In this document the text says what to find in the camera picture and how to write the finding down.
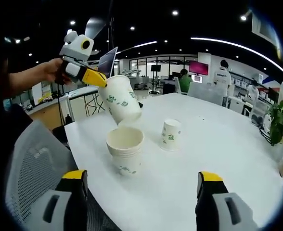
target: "curved light strip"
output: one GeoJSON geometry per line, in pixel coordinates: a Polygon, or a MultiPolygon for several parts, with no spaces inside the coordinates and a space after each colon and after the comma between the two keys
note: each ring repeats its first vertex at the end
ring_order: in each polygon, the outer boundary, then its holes
{"type": "Polygon", "coordinates": [[[142,47],[142,46],[146,46],[146,45],[150,45],[150,44],[154,44],[154,43],[157,43],[157,41],[147,42],[147,43],[143,43],[143,44],[140,44],[140,45],[137,45],[137,46],[134,46],[134,47],[130,47],[130,48],[125,49],[125,50],[123,50],[123,51],[118,51],[116,54],[120,54],[121,52],[130,50],[130,49],[132,49],[132,48],[142,47]]]}
{"type": "Polygon", "coordinates": [[[279,66],[276,62],[274,62],[273,60],[269,59],[267,56],[264,56],[263,54],[255,51],[255,50],[252,50],[252,49],[250,49],[248,47],[245,47],[245,46],[233,43],[233,42],[227,42],[227,41],[213,39],[213,38],[196,38],[196,37],[192,37],[191,39],[192,40],[205,40],[205,41],[212,41],[212,42],[221,42],[221,43],[233,45],[233,46],[236,46],[236,47],[240,47],[242,49],[245,49],[247,51],[250,51],[252,53],[255,53],[255,54],[259,55],[260,57],[264,58],[265,60],[268,60],[270,63],[272,63],[274,66],[276,66],[278,69],[280,69],[283,72],[283,68],[281,66],[279,66]]]}

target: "potted plant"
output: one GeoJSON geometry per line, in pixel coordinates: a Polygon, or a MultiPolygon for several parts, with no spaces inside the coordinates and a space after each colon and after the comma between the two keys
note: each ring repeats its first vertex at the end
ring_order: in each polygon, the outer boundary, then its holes
{"type": "Polygon", "coordinates": [[[270,127],[270,142],[275,146],[275,155],[279,159],[283,157],[283,102],[275,104],[269,111],[272,122],[270,127]]]}

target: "green logo on cup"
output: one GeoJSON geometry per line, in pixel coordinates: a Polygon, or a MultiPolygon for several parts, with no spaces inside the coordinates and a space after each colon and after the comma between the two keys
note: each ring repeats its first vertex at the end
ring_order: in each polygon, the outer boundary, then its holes
{"type": "Polygon", "coordinates": [[[124,100],[124,101],[122,102],[121,106],[126,107],[128,104],[129,104],[129,103],[124,100]]]}
{"type": "Polygon", "coordinates": [[[112,96],[112,95],[110,95],[110,96],[108,97],[108,99],[107,99],[107,101],[110,102],[110,103],[112,103],[112,102],[115,101],[115,100],[116,100],[115,97],[112,96]]]}
{"type": "Polygon", "coordinates": [[[131,95],[131,97],[132,97],[133,99],[137,99],[137,98],[136,98],[136,95],[135,95],[135,93],[134,93],[133,91],[130,91],[129,93],[130,93],[130,95],[131,95]]]}

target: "ceiling light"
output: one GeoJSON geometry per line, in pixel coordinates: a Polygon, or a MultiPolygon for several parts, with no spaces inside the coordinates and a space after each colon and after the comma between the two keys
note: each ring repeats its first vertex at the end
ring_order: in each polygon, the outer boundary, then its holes
{"type": "Polygon", "coordinates": [[[149,44],[154,44],[154,43],[157,43],[157,41],[154,41],[154,42],[147,42],[147,43],[143,43],[141,45],[137,45],[137,46],[134,46],[135,48],[136,47],[142,47],[142,46],[146,46],[146,45],[149,45],[149,44]]]}
{"type": "Polygon", "coordinates": [[[204,41],[212,41],[212,42],[221,42],[221,43],[225,43],[225,44],[229,44],[229,45],[233,45],[233,46],[236,46],[236,47],[240,47],[242,49],[245,49],[247,51],[250,51],[256,55],[259,55],[260,57],[264,58],[265,60],[269,61],[270,63],[272,63],[274,66],[276,66],[278,69],[280,69],[282,72],[283,72],[283,68],[281,66],[279,66],[276,62],[274,62],[273,60],[269,59],[267,56],[253,50],[253,49],[250,49],[248,47],[245,47],[245,46],[242,46],[242,45],[239,45],[239,44],[236,44],[236,43],[233,43],[233,42],[227,42],[227,41],[223,41],[223,40],[218,40],[218,39],[213,39],[213,38],[197,38],[197,37],[192,37],[191,38],[192,40],[204,40],[204,41]]]}
{"type": "Polygon", "coordinates": [[[241,18],[242,21],[246,21],[246,16],[245,15],[242,15],[240,18],[241,18]]]}
{"type": "Polygon", "coordinates": [[[9,38],[7,38],[7,37],[4,37],[4,39],[5,39],[5,41],[6,41],[6,42],[9,42],[9,43],[11,43],[11,40],[10,40],[9,38]]]}

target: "red screen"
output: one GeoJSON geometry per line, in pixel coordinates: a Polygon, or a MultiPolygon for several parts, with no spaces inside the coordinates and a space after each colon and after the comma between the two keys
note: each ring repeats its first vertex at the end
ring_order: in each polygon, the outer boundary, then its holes
{"type": "Polygon", "coordinates": [[[196,61],[190,61],[190,72],[194,72],[201,75],[208,75],[208,64],[202,64],[196,61]]]}

